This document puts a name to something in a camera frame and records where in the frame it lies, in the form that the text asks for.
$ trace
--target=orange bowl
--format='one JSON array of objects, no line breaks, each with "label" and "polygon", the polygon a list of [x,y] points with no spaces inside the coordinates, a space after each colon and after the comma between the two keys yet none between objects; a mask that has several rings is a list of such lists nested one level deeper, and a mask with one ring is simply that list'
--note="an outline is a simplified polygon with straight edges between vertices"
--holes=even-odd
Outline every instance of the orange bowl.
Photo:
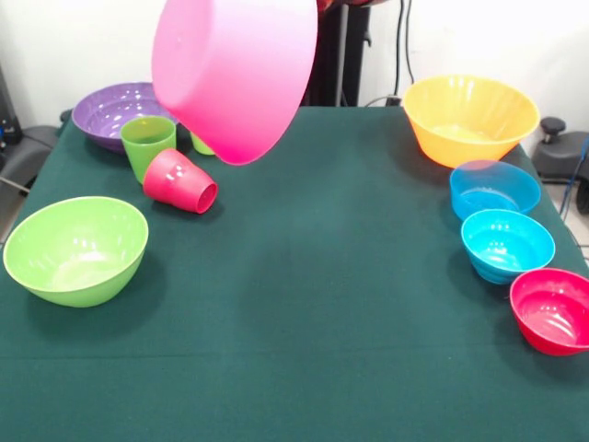
[{"label": "orange bowl", "polygon": [[427,78],[412,85],[403,101],[423,153],[449,168],[500,159],[540,122],[525,94],[478,76]]}]

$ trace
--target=white wall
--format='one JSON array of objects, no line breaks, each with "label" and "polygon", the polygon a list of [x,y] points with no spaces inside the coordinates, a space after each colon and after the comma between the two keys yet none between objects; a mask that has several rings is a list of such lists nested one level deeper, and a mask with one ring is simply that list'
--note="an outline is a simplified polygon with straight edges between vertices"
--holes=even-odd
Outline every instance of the white wall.
[{"label": "white wall", "polygon": [[151,79],[165,0],[0,0],[0,65],[23,126],[57,124],[86,94]]},{"label": "white wall", "polygon": [[[410,57],[418,79],[450,73],[495,77],[532,97],[543,116],[556,115],[570,129],[589,130],[589,2],[413,3]],[[374,44],[365,48],[361,104],[393,92],[398,9],[398,0],[372,9]],[[402,94],[409,75],[401,72]],[[526,150],[537,139],[538,133],[525,140]]]}]

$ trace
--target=magenta bowl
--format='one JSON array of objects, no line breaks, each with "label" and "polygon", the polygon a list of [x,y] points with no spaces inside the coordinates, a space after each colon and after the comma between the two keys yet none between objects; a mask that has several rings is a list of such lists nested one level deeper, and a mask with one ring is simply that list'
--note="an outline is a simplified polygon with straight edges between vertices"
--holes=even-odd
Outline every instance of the magenta bowl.
[{"label": "magenta bowl", "polygon": [[510,298],[520,331],[539,352],[589,351],[589,280],[561,269],[533,270],[514,281]]},{"label": "magenta bowl", "polygon": [[72,111],[74,124],[97,145],[125,155],[122,126],[137,117],[172,117],[157,101],[151,83],[121,83],[105,87],[82,99]]}]

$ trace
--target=pink bowl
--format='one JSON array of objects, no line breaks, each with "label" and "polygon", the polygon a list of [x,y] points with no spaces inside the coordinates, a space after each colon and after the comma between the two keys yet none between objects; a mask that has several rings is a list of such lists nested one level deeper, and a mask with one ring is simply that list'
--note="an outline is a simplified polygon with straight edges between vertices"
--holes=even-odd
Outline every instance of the pink bowl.
[{"label": "pink bowl", "polygon": [[589,350],[589,280],[560,269],[539,269],[511,286],[520,331],[539,352],[552,356]]},{"label": "pink bowl", "polygon": [[268,152],[311,73],[316,0],[167,0],[152,56],[158,101],[224,162]]}]

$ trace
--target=purple bowl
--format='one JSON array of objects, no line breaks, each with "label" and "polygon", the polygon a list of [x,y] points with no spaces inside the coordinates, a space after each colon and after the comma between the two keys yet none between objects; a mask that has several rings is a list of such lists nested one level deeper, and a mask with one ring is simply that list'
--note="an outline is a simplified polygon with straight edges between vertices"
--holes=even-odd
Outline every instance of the purple bowl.
[{"label": "purple bowl", "polygon": [[72,120],[97,145],[124,155],[122,126],[145,115],[178,122],[157,102],[151,83],[122,83],[97,90],[75,106]]}]

